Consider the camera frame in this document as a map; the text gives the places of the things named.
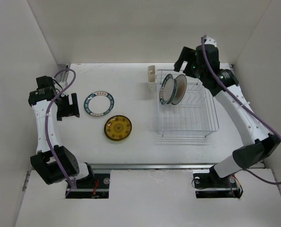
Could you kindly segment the orange sunburst pattern plate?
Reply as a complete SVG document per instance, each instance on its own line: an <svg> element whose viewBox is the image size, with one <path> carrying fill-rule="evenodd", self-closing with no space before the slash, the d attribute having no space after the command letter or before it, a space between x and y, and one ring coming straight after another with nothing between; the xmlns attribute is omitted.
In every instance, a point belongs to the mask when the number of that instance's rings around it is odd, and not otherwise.
<svg viewBox="0 0 281 227"><path fill-rule="evenodd" d="M187 88L187 78L184 74L180 74L175 78L176 81L176 92L173 100L171 101L172 105L179 104L186 92Z"/></svg>

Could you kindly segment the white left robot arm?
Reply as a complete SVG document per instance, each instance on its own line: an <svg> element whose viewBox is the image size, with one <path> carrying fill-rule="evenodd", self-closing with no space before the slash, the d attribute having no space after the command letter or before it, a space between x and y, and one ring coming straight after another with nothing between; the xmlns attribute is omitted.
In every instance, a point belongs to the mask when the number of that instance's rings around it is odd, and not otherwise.
<svg viewBox="0 0 281 227"><path fill-rule="evenodd" d="M30 92L28 103L32 107L37 125L36 154L30 162L46 184L66 180L88 188L95 182L91 166L80 163L63 145L57 122L64 117L80 117L77 95L59 95L53 78L36 78L37 89Z"/></svg>

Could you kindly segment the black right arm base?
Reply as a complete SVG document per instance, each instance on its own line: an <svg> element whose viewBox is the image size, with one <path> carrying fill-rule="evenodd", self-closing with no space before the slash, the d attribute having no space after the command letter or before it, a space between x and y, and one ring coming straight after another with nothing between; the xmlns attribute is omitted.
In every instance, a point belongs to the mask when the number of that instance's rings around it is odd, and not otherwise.
<svg viewBox="0 0 281 227"><path fill-rule="evenodd" d="M234 175L218 178L210 173L194 172L192 186L197 199L235 198L243 195L243 187Z"/></svg>

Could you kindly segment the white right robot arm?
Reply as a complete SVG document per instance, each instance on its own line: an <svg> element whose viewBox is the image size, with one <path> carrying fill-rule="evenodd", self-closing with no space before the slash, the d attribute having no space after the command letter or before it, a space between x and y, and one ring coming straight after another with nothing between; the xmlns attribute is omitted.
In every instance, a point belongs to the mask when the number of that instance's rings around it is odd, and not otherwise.
<svg viewBox="0 0 281 227"><path fill-rule="evenodd" d="M251 114L252 109L245 100L232 70L220 67L219 50L215 40L204 38L203 41L204 44L195 49L183 47L174 64L174 70L178 72L183 63L186 63L183 73L199 79L210 91L226 110L242 140L242 147L209 169L209 183L220 186L231 175L266 159L278 147L280 140Z"/></svg>

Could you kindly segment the yellow brown patterned plate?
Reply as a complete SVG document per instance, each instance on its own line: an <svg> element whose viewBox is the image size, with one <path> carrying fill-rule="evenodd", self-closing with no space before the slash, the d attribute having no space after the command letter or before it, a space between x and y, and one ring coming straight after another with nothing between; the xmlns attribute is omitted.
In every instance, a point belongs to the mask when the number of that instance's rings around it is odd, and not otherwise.
<svg viewBox="0 0 281 227"><path fill-rule="evenodd" d="M124 115L110 117L104 125L105 136L112 141L122 141L129 137L132 131L132 122Z"/></svg>

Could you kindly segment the large teal rimmed white plate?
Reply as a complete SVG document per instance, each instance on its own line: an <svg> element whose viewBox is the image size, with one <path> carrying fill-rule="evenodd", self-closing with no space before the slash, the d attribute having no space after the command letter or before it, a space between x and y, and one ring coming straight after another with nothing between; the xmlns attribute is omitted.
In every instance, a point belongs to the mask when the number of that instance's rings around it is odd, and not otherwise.
<svg viewBox="0 0 281 227"><path fill-rule="evenodd" d="M159 101L161 105L170 104L175 97L177 82L172 74L167 74L164 78L160 92Z"/></svg>

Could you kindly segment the small teal rimmed plate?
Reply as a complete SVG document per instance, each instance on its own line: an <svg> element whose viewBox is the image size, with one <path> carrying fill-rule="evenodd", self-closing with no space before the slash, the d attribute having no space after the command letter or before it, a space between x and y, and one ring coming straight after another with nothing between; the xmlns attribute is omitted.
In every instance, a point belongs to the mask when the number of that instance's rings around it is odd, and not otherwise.
<svg viewBox="0 0 281 227"><path fill-rule="evenodd" d="M112 111L114 98L106 91L96 91L87 96L83 107L91 117L103 117Z"/></svg>

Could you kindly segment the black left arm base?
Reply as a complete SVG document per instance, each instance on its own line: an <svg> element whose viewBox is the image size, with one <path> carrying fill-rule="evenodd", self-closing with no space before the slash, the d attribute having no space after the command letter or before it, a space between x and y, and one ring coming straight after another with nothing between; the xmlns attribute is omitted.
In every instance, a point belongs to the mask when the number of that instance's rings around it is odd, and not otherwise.
<svg viewBox="0 0 281 227"><path fill-rule="evenodd" d="M94 173L93 176L76 181L77 189L68 185L66 199L108 199L110 173Z"/></svg>

